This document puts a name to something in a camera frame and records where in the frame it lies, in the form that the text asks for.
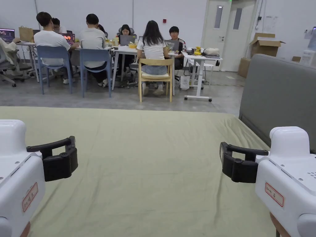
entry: blue plastic chair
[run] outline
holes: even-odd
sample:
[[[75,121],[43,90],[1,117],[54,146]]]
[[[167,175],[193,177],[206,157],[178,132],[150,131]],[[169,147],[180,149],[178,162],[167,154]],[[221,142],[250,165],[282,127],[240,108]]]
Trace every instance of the blue plastic chair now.
[[[68,81],[70,94],[72,94],[72,75],[70,72],[70,64],[69,64],[69,53],[65,47],[52,47],[52,46],[37,46],[37,54],[38,54],[38,63],[39,63],[39,82],[42,88],[42,94],[44,94],[44,86],[43,86],[43,75],[42,75],[42,67],[46,67],[47,74],[47,85],[49,87],[49,69],[59,69],[62,67],[67,68],[68,72]],[[43,64],[42,58],[62,58],[64,60],[63,65],[60,66],[47,66]]]
[[[102,70],[92,70],[84,66],[85,62],[106,62],[106,67]],[[81,90],[82,97],[84,97],[84,91],[88,89],[88,72],[107,72],[107,79],[109,82],[109,97],[111,97],[111,57],[108,50],[105,49],[81,49],[80,50],[80,74],[81,74]]]

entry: gray upholstered headboard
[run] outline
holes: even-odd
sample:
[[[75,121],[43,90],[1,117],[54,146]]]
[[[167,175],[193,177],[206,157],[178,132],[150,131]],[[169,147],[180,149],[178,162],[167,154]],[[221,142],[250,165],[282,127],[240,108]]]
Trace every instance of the gray upholstered headboard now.
[[[316,68],[256,54],[241,99],[239,119],[267,145],[270,130],[298,126],[316,150]]]

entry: door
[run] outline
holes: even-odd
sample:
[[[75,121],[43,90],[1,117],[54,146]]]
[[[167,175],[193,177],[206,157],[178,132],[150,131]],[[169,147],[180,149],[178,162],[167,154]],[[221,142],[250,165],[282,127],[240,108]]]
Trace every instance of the door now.
[[[255,0],[232,1],[222,54],[222,71],[238,71],[240,59],[248,48],[254,5]]]
[[[218,48],[221,57],[223,57],[230,7],[230,0],[208,0],[206,7],[202,48]],[[214,61],[206,61],[206,63],[215,64]],[[219,67],[214,67],[214,71],[219,71]]]

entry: yellow container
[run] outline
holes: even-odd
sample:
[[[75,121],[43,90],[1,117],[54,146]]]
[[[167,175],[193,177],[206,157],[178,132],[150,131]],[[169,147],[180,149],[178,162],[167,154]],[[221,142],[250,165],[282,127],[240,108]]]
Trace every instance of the yellow container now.
[[[137,45],[135,45],[135,44],[129,44],[128,46],[129,46],[131,49],[137,48]]]

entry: yellow object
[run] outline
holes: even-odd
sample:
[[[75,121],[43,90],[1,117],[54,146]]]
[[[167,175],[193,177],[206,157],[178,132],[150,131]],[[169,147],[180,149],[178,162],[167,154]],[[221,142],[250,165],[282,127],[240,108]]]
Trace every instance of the yellow object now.
[[[137,45],[135,44],[128,44],[128,46],[131,48],[131,49],[135,49],[137,47]]]
[[[167,66],[167,75],[143,75],[142,63],[151,66]],[[157,59],[144,59],[139,60],[139,73],[138,73],[138,93],[139,101],[142,102],[142,82],[167,82],[166,95],[168,95],[168,84],[170,84],[170,102],[172,101],[172,67],[173,59],[157,60]]]

